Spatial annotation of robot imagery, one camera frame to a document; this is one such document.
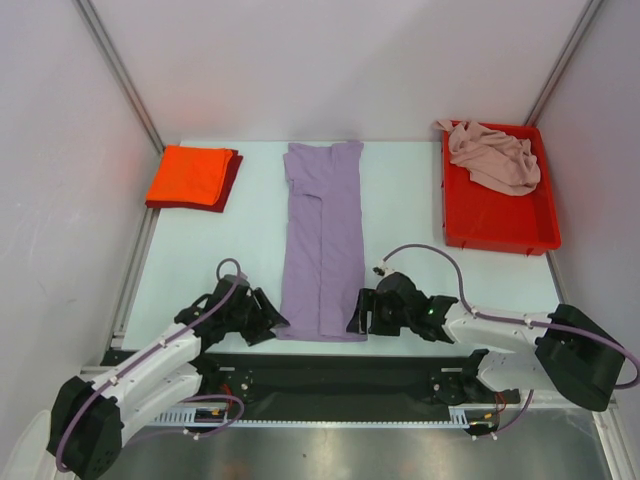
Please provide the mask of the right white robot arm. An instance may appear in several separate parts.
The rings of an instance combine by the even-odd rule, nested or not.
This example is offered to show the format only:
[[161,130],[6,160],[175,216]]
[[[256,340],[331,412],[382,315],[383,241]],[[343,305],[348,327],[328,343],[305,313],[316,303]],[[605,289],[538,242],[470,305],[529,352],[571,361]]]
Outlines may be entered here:
[[397,336],[407,328],[430,342],[473,347],[461,376],[473,401],[506,390],[555,391],[584,409],[607,409],[622,370],[621,345],[576,307],[560,304],[549,314],[473,313],[451,296],[426,296],[404,274],[384,276],[360,291],[346,330]]

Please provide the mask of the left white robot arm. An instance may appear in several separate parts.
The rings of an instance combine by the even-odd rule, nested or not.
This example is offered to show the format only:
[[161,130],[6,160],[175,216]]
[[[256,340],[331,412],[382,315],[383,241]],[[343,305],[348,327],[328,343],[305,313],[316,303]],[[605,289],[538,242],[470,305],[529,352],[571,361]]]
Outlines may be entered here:
[[46,447],[57,469],[97,479],[139,430],[174,405],[203,400],[240,405],[223,388],[207,350],[229,333],[254,346],[275,338],[276,329],[287,324],[262,289],[224,276],[146,348],[91,380],[75,376],[63,384]]

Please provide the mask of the purple t-shirt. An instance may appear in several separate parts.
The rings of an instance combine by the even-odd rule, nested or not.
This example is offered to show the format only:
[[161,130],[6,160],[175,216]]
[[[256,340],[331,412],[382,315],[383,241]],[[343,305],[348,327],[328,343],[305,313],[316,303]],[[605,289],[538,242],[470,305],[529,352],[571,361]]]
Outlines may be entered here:
[[280,340],[360,342],[349,333],[365,286],[358,141],[330,146],[291,143],[284,154],[289,186]]

